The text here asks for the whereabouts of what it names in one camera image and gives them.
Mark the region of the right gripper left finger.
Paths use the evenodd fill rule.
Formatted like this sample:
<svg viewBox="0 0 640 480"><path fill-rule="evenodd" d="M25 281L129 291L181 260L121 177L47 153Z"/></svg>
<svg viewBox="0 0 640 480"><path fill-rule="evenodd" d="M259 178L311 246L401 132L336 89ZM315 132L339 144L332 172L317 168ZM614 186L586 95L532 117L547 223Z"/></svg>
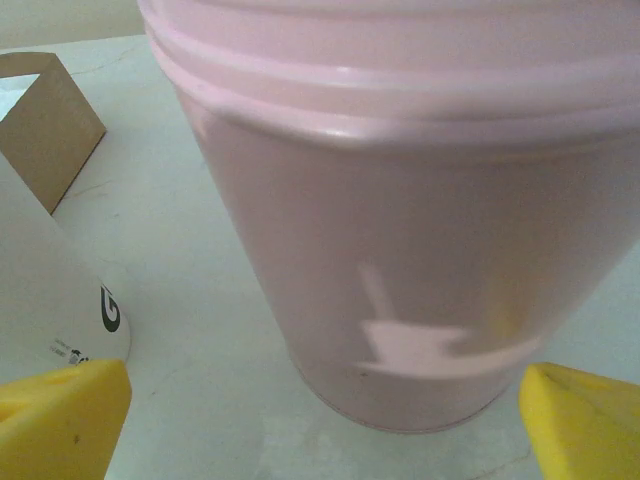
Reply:
<svg viewBox="0 0 640 480"><path fill-rule="evenodd" d="M0 385L0 480L105 480L131 398L119 359Z"/></svg>

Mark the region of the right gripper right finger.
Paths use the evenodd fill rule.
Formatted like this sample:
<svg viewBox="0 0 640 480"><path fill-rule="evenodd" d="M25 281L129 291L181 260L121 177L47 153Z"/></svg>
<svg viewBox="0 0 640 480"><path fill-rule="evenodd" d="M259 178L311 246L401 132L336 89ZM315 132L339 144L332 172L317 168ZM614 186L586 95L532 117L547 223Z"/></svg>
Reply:
<svg viewBox="0 0 640 480"><path fill-rule="evenodd" d="M640 385L537 363L518 401L544 480L640 480Z"/></svg>

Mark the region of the white paper cup stack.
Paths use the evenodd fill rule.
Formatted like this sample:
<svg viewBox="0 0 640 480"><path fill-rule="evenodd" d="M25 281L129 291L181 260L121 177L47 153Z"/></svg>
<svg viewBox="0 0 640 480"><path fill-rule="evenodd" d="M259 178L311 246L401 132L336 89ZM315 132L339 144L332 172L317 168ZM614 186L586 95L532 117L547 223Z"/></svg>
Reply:
<svg viewBox="0 0 640 480"><path fill-rule="evenodd" d="M114 295L0 153L0 383L130 346Z"/></svg>

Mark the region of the pink plastic cup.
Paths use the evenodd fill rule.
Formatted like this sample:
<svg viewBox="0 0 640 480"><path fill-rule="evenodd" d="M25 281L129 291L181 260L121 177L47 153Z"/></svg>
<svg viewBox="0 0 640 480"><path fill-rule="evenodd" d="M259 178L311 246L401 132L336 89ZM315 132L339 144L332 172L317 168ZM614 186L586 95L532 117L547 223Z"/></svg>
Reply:
<svg viewBox="0 0 640 480"><path fill-rule="evenodd" d="M137 0L324 402L446 429L640 243L640 0Z"/></svg>

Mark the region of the white napkin stack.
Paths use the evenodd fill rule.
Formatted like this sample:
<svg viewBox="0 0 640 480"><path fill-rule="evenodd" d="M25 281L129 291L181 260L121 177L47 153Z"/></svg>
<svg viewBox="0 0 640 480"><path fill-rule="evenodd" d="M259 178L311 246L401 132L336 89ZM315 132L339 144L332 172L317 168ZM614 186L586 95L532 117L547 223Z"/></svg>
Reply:
<svg viewBox="0 0 640 480"><path fill-rule="evenodd" d="M0 122L4 120L39 77L39 74L28 74L0 78Z"/></svg>

